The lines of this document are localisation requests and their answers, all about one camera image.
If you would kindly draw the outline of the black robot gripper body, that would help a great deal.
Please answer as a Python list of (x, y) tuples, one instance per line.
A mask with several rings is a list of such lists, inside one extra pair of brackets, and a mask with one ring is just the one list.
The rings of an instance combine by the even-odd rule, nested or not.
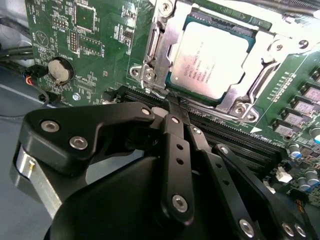
[(142, 157), (72, 194), (52, 240), (233, 240), (217, 193), (205, 195), (188, 156)]

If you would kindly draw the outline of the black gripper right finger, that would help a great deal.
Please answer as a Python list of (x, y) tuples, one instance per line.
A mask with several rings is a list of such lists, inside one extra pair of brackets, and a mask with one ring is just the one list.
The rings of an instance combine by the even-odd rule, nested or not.
[(300, 221), (225, 144), (210, 146), (200, 128), (191, 124), (182, 101), (177, 108), (199, 171), (196, 190), (206, 224), (219, 240), (310, 240)]

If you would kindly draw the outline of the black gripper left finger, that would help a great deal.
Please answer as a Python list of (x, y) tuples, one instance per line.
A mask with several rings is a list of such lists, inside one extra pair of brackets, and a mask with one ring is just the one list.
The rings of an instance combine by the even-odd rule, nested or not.
[(197, 131), (175, 102), (141, 102), (38, 109), (25, 115), (14, 163), (30, 182), (52, 222), (67, 217), (98, 224), (107, 217), (107, 181), (86, 183), (89, 165), (143, 150), (142, 163), (160, 163), (156, 213), (169, 224), (195, 216), (190, 140)]

